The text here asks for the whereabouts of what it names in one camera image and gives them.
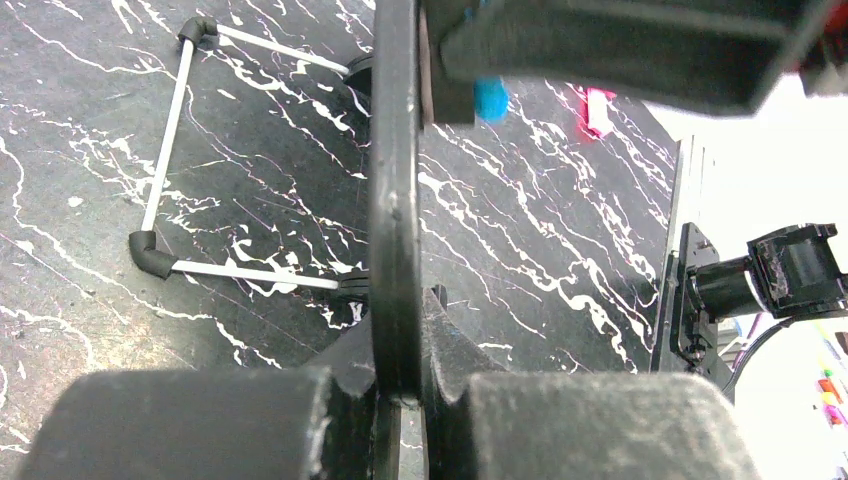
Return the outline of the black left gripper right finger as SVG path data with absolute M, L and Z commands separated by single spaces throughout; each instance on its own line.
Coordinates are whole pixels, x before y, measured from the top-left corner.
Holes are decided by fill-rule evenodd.
M 508 372 L 422 295 L 431 479 L 756 479 L 732 406 L 688 374 Z

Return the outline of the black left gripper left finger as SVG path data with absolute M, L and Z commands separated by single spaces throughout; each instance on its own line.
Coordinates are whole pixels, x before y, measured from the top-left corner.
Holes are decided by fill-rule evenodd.
M 21 479 L 394 479 L 400 411 L 364 319 L 293 368 L 104 371 L 59 397 Z

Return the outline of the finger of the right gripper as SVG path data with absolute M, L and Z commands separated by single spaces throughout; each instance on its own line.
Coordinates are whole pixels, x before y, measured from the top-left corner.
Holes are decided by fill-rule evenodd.
M 564 80 L 713 116 L 756 112 L 835 1 L 428 1 L 436 69 Z

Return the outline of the small white whiteboard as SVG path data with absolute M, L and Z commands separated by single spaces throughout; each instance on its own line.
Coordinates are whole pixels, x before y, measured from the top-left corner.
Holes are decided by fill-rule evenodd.
M 419 4 L 380 1 L 375 13 L 372 67 L 372 144 L 368 209 L 368 301 L 373 358 L 382 396 L 411 405 L 422 399 L 421 275 L 418 210 Z M 130 255 L 142 271 L 166 278 L 173 271 L 341 292 L 339 280 L 180 260 L 157 249 L 154 223 L 160 203 L 192 57 L 206 36 L 224 35 L 337 72 L 350 68 L 218 23 L 188 19 L 178 33 L 182 45 L 178 75 L 155 173 L 138 231 L 128 239 Z

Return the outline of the blue black whiteboard eraser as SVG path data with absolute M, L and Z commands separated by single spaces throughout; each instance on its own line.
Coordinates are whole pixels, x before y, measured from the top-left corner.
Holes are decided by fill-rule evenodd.
M 423 125 L 473 125 L 473 84 L 447 75 L 440 43 L 475 13 L 480 1 L 419 1 L 418 4 L 421 122 Z

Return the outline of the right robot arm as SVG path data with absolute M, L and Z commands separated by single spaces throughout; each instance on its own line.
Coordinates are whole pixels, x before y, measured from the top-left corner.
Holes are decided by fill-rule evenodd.
M 419 26 L 427 477 L 756 478 L 718 325 L 844 312 L 836 229 L 722 259 L 703 154 L 645 101 L 751 114 L 841 3 L 425 1 Z

